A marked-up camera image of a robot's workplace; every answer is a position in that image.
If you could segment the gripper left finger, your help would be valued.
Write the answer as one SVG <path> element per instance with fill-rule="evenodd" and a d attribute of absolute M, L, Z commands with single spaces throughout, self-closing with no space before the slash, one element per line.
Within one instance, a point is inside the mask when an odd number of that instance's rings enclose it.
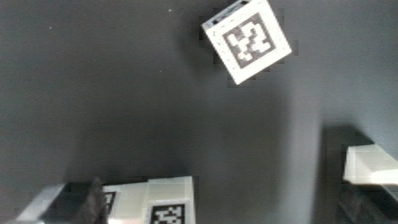
<path fill-rule="evenodd" d="M 48 186 L 13 224 L 109 224 L 102 180 Z"/>

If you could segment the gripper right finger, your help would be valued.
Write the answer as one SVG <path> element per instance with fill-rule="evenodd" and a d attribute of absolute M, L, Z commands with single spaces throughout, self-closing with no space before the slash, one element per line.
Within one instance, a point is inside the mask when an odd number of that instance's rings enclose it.
<path fill-rule="evenodd" d="M 382 186 L 342 186 L 334 224 L 398 224 L 398 199 Z"/>

